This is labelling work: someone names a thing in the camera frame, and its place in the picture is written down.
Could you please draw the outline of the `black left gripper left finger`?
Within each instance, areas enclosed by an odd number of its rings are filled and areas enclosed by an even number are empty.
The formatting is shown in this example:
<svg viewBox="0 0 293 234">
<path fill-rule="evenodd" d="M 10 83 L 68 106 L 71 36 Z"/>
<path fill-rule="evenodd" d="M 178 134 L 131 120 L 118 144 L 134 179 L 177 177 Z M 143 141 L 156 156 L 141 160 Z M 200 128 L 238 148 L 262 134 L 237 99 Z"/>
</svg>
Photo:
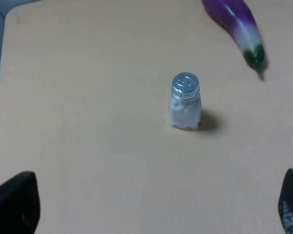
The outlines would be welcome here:
<svg viewBox="0 0 293 234">
<path fill-rule="evenodd" d="M 33 234 L 40 214 L 34 172 L 20 172 L 0 185 L 0 234 Z"/>
</svg>

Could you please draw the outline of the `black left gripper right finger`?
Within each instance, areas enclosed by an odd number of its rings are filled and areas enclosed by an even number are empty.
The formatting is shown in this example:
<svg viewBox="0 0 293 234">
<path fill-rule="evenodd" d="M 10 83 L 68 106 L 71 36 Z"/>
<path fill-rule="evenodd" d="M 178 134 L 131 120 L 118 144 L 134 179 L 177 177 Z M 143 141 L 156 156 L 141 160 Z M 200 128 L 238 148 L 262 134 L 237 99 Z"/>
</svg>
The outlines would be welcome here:
<svg viewBox="0 0 293 234">
<path fill-rule="evenodd" d="M 289 168 L 284 176 L 278 212 L 285 233 L 293 234 L 293 168 Z"/>
</svg>

